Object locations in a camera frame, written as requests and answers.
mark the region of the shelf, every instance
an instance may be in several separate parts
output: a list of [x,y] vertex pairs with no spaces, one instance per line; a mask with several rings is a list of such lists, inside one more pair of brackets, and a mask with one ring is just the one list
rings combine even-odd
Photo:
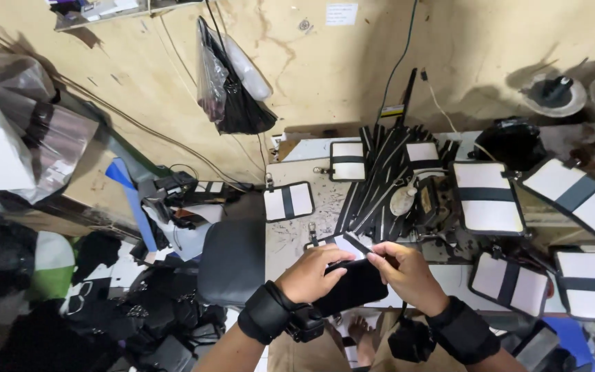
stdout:
[[203,0],[190,1],[187,3],[176,3],[175,0],[151,0],[151,11],[148,12],[148,2],[146,0],[139,0],[141,4],[138,8],[120,11],[118,13],[111,13],[103,15],[98,21],[87,21],[86,18],[78,17],[74,21],[57,19],[54,30],[56,32],[78,29],[80,27],[90,26],[96,23],[111,21],[112,19],[123,19],[128,17],[136,17],[139,15],[159,13],[161,11],[172,11],[173,9],[186,7],[188,5],[199,4]]

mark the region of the foot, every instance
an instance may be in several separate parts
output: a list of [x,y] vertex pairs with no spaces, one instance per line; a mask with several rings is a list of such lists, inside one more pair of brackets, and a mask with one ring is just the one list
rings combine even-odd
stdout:
[[357,343],[357,362],[360,367],[368,367],[376,357],[374,349],[374,329],[364,317],[355,316],[348,327],[348,334]]

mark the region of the wrist brace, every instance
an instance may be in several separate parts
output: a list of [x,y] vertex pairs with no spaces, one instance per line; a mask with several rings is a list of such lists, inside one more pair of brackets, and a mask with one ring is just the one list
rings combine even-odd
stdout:
[[426,317],[433,338],[452,357],[465,365],[478,363],[500,351],[500,339],[466,303],[449,296],[441,314]]
[[245,302],[238,326],[247,336],[269,345],[288,327],[293,311],[299,307],[268,280]]

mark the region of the hand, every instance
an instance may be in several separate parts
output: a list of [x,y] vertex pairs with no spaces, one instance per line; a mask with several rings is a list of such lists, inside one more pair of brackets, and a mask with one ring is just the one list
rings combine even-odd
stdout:
[[369,253],[366,257],[380,270],[383,283],[389,283],[402,300],[429,317],[439,315],[446,309],[449,297],[430,273],[419,251],[390,241],[377,244],[372,250],[375,253]]
[[274,283],[296,304],[313,302],[329,293],[348,271],[339,267],[325,275],[327,264],[349,259],[355,259],[355,255],[338,249],[336,244],[310,248]]

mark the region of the wall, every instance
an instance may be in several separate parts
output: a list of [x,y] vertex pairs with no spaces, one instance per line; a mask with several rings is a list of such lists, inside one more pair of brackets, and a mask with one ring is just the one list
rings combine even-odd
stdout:
[[[261,138],[285,128],[373,123],[389,73],[403,52],[412,1],[358,0],[354,26],[325,26],[326,1],[219,0],[213,11],[272,86],[267,101],[279,117]],[[49,70],[208,157],[224,172],[253,181],[251,165],[231,136],[220,136],[196,105],[196,17],[210,21],[205,4],[148,16],[94,24],[100,40],[89,48],[53,31],[55,16],[42,0],[0,0],[0,35],[36,55]],[[302,20],[313,25],[299,29]],[[541,69],[595,74],[595,1],[420,0],[408,53],[389,86],[387,104],[401,101],[410,70],[426,67],[440,104],[459,131],[488,120],[526,114],[517,93],[525,77]],[[418,81],[410,123],[434,131],[448,125]],[[213,172],[183,149],[150,136],[112,114],[112,122],[157,164],[192,165],[202,179]],[[260,164],[256,136],[237,137]],[[120,198],[104,178],[110,154],[85,162],[66,192],[88,204]]]

